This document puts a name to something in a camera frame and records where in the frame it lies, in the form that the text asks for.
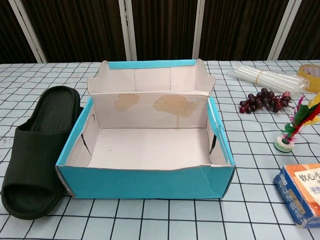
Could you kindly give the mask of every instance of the table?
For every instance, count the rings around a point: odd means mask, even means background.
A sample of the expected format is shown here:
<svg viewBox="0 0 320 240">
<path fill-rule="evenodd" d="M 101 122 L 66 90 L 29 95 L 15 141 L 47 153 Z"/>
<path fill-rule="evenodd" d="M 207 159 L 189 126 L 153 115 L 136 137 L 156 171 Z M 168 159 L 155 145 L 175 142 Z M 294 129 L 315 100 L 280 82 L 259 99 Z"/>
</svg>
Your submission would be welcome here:
<svg viewBox="0 0 320 240">
<path fill-rule="evenodd" d="M 285 164 L 318 163 L 320 124 L 307 126 L 291 153 L 280 153 L 273 142 L 293 110 L 261 109 L 238 113 L 238 104 L 261 87 L 228 72 L 234 62 L 207 61 L 215 75 L 216 98 L 236 163 L 223 199 L 74 199 L 64 194 L 56 208 L 37 220 L 10 216 L 0 203 L 0 239 L 14 240 L 316 240 L 320 229 L 299 229 L 278 194 L 273 178 Z M 243 61 L 261 70 L 295 74 L 314 61 Z M 78 90 L 81 105 L 88 100 L 87 77 L 100 63 L 0 64 L 0 180 L 11 156 L 15 128 L 32 114 L 41 93 L 64 85 Z M 312 99 L 314 94 L 307 93 Z M 300 95 L 293 98 L 294 105 Z"/>
</svg>

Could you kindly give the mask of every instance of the black slipper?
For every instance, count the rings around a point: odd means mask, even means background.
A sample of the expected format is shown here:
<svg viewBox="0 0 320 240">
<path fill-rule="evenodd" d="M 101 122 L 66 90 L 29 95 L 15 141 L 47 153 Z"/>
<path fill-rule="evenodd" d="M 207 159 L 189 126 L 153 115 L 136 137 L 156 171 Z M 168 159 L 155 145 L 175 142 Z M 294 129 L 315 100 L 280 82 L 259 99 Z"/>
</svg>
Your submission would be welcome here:
<svg viewBox="0 0 320 240">
<path fill-rule="evenodd" d="M 79 93 L 55 86 L 42 94 L 31 118 L 16 128 L 1 193 L 11 215 L 33 220 L 56 206 L 64 187 L 55 164 L 80 112 Z"/>
</svg>

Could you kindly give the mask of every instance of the plastic grapes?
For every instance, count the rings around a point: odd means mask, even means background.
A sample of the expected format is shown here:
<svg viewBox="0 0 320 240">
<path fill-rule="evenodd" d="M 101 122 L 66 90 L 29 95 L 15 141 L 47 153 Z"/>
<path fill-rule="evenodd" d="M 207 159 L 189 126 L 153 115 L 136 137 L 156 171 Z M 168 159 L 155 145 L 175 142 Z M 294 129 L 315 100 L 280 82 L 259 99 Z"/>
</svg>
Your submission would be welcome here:
<svg viewBox="0 0 320 240">
<path fill-rule="evenodd" d="M 250 114 L 263 106 L 271 107 L 274 113 L 279 112 L 284 107 L 290 107 L 291 101 L 290 92 L 286 91 L 282 95 L 276 96 L 274 92 L 268 91 L 266 88 L 262 88 L 260 92 L 255 95 L 250 93 L 248 99 L 240 102 L 240 113 Z"/>
</svg>

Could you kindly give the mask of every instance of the colorful feather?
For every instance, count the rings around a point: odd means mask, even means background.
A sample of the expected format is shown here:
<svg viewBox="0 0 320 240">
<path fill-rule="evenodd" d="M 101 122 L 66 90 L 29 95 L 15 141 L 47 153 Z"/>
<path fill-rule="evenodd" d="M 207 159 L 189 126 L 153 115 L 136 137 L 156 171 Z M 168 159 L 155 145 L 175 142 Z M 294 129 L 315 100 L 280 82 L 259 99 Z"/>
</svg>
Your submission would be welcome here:
<svg viewBox="0 0 320 240">
<path fill-rule="evenodd" d="M 295 109 L 295 115 L 291 117 L 291 123 L 284 126 L 284 137 L 291 141 L 302 126 L 312 125 L 320 122 L 320 93 L 317 94 L 308 105 L 302 104 L 304 95 L 300 98 L 298 106 Z"/>
</svg>

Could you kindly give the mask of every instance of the dark wall panel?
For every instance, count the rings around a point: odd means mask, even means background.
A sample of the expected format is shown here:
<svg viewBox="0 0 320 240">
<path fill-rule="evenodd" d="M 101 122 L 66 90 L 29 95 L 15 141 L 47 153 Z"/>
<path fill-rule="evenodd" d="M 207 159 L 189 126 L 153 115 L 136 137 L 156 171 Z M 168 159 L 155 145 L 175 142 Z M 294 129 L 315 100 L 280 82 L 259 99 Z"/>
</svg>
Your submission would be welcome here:
<svg viewBox="0 0 320 240">
<path fill-rule="evenodd" d="M 266 60 L 288 0 L 205 1 L 199 57 Z"/>
<path fill-rule="evenodd" d="M 191 59 L 197 0 L 132 0 L 138 60 Z"/>
<path fill-rule="evenodd" d="M 48 62 L 125 61 L 117 0 L 22 0 Z"/>
<path fill-rule="evenodd" d="M 320 59 L 319 0 L 302 1 L 284 42 L 279 59 Z"/>
<path fill-rule="evenodd" d="M 36 62 L 8 0 L 0 0 L 0 64 Z"/>
</svg>

